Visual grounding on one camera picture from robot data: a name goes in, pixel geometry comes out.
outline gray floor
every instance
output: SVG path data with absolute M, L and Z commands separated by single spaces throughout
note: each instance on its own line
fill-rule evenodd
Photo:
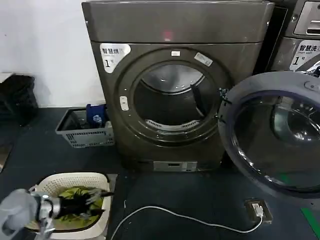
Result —
M 261 198 L 266 200 L 273 221 L 249 234 L 206 227 L 148 209 L 129 219 L 115 240 L 317 239 L 299 207 L 264 193 L 233 167 L 211 173 L 134 173 L 121 167 L 121 158 L 114 147 L 71 148 L 55 133 L 64 112 L 61 108 L 42 109 L 38 118 L 24 128 L 0 125 L 0 144 L 14 143 L 7 165 L 0 173 L 0 200 L 14 189 L 28 189 L 55 173 L 119 174 L 108 238 L 124 216 L 145 205 L 162 206 L 204 221 L 246 230 L 253 223 L 244 209 L 244 201 Z M 320 212 L 313 214 L 320 220 Z M 33 237 L 22 231 L 15 240 Z

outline plastic basket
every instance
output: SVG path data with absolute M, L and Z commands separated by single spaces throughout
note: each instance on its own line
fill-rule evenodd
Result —
M 111 146 L 115 144 L 114 131 L 110 121 L 104 127 L 79 129 L 87 122 L 85 108 L 73 108 L 66 111 L 55 132 L 74 148 Z
M 37 114 L 34 86 L 33 77 L 16 74 L 0 83 L 0 122 L 17 120 L 24 126 Z
M 37 192 L 46 192 L 52 197 L 57 197 L 61 192 L 68 188 L 83 186 L 87 188 L 100 188 L 110 191 L 110 186 L 106 176 L 95 172 L 71 172 L 60 173 L 48 176 L 38 185 L 34 186 Z M 98 221 L 90 228 L 84 230 L 74 230 L 69 232 L 54 232 L 51 239 L 61 240 L 83 240 L 100 236 L 108 224 L 109 212 L 111 208 L 111 198 L 105 197 L 102 203 L 102 209 L 105 210 Z M 30 223 L 28 229 L 39 229 L 36 223 Z

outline white cable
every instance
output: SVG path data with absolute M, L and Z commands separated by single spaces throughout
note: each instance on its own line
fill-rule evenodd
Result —
M 193 218 L 193 217 L 190 217 L 190 216 L 185 216 L 185 215 L 181 215 L 181 214 L 178 214 L 178 213 L 175 213 L 173 211 L 170 211 L 168 209 L 165 209 L 163 207 L 159 207 L 159 206 L 143 206 L 143 207 L 140 207 L 139 209 L 135 210 L 134 212 L 130 213 L 128 216 L 126 216 L 119 224 L 118 226 L 116 227 L 116 229 L 114 230 L 114 233 L 112 234 L 110 240 L 113 240 L 117 231 L 119 230 L 120 226 L 128 219 L 130 218 L 132 215 L 136 214 L 137 212 L 140 212 L 141 210 L 144 210 L 144 209 L 158 209 L 158 210 L 161 210 L 161 211 L 165 211 L 169 214 L 172 214 L 174 216 L 177 216 L 177 217 L 180 217 L 180 218 L 185 218 L 185 219 L 189 219 L 189 220 L 193 220 L 193 221 L 196 221 L 198 223 L 201 223 L 201 224 L 204 224 L 204 225 L 207 225 L 207 226 L 212 226 L 212 227 L 218 227 L 218 228 L 223 228 L 223 229 L 228 229 L 228 230 L 231 230 L 231 231 L 234 231 L 234 232 L 237 232 L 237 233 L 240 233 L 240 234 L 247 234 L 247 233 L 250 233 L 250 232 L 253 232 L 254 230 L 256 230 L 261 224 L 262 224 L 262 221 L 263 221 L 263 216 L 260 217 L 260 222 L 253 228 L 251 228 L 250 230 L 238 230 L 238 229 L 234 229 L 232 227 L 228 227 L 228 226 L 223 226 L 223 225 L 219 225 L 219 224 L 214 224 L 214 223 L 207 223 L 205 221 L 201 221 L 199 219 L 196 219 L 196 218 Z

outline power cord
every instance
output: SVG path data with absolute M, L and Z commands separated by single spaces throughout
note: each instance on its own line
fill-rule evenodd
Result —
M 220 225 L 220 224 L 215 224 L 215 223 L 208 223 L 208 222 L 205 222 L 205 221 L 201 221 L 199 219 L 196 219 L 196 218 L 193 218 L 193 217 L 190 217 L 190 216 L 185 216 L 185 215 L 181 215 L 181 214 L 178 214 L 178 213 L 175 213 L 173 211 L 170 211 L 168 209 L 165 209 L 163 207 L 159 207 L 159 206 L 143 206 L 143 207 L 140 207 L 139 209 L 135 210 L 134 212 L 130 213 L 128 216 L 126 216 L 124 219 L 122 219 L 122 221 L 118 224 L 118 226 L 115 228 L 114 230 L 114 233 L 112 234 L 110 240 L 113 240 L 117 231 L 119 230 L 120 226 L 128 219 L 130 218 L 132 215 L 136 214 L 137 212 L 140 212 L 141 210 L 144 210 L 144 209 L 158 209 L 158 210 L 161 210 L 161 211 L 164 211 L 164 212 L 167 212 L 169 214 L 172 214 L 176 217 L 180 217 L 180 218 L 184 218 L 184 219 L 189 219 L 189 220 L 192 220 L 192 221 L 195 221 L 195 222 L 198 222 L 198 223 L 201 223 L 201 224 L 204 224 L 204 225 L 207 225 L 207 226 L 211 226 L 211 227 L 218 227 L 218 228 L 223 228 L 223 229 L 228 229 L 230 231 L 234 231 L 234 232 L 237 232 L 237 233 L 240 233 L 240 234 L 247 234 L 247 233 L 251 233 L 253 232 L 254 230 L 256 230 L 261 224 L 262 224 L 262 221 L 263 221 L 263 217 L 264 217 L 264 212 L 263 212 L 263 208 L 262 206 L 258 206 L 257 208 L 254 208 L 254 211 L 256 213 L 256 216 L 257 217 L 260 217 L 260 221 L 259 223 L 251 228 L 250 230 L 238 230 L 238 229 L 234 229 L 232 227 L 228 227 L 228 226 L 224 226 L 224 225 Z

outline door glass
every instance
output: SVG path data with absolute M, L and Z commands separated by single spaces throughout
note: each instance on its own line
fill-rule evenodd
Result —
M 320 185 L 320 112 L 309 102 L 286 96 L 251 99 L 236 115 L 233 143 L 276 185 L 300 191 Z
M 134 105 L 145 123 L 177 133 L 201 123 L 218 98 L 212 81 L 200 71 L 166 64 L 146 72 L 135 89 Z

